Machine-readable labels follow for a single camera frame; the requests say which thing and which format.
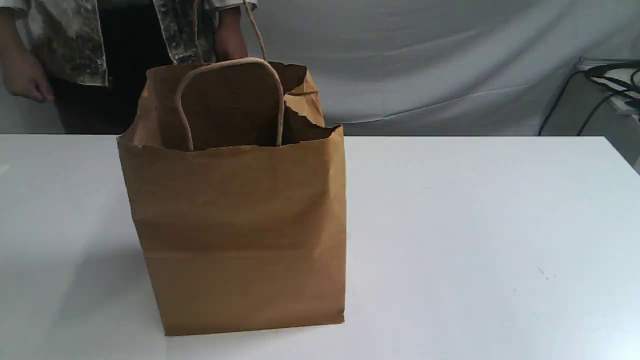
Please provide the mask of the person's right hand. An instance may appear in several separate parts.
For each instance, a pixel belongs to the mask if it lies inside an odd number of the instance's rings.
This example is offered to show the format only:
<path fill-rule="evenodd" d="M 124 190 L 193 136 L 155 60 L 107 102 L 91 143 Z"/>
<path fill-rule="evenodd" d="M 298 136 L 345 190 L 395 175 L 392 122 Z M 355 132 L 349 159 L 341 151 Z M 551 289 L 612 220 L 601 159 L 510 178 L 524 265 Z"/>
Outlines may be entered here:
<path fill-rule="evenodd" d="M 37 103 L 54 100 L 54 92 L 38 59 L 27 48 L 1 53 L 3 84 L 7 92 Z"/>

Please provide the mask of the person's left hand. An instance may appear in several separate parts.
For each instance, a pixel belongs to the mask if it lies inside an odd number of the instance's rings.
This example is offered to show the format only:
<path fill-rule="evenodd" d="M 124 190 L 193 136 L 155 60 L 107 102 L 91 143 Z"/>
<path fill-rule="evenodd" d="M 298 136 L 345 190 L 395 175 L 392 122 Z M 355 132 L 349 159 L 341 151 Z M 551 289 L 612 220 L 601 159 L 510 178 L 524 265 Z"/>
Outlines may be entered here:
<path fill-rule="evenodd" d="M 215 39 L 214 54 L 216 63 L 245 59 L 249 56 L 243 37 Z"/>

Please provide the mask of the person's right forearm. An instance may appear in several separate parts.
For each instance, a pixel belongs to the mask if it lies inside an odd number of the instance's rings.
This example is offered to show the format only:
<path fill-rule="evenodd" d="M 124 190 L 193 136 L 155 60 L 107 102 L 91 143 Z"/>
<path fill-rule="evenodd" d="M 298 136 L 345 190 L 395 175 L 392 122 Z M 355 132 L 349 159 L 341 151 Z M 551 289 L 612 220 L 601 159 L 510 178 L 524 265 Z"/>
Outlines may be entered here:
<path fill-rule="evenodd" d="M 0 9 L 0 55 L 2 59 L 7 54 L 23 50 L 25 44 L 18 30 L 18 16 L 15 9 L 2 7 Z"/>

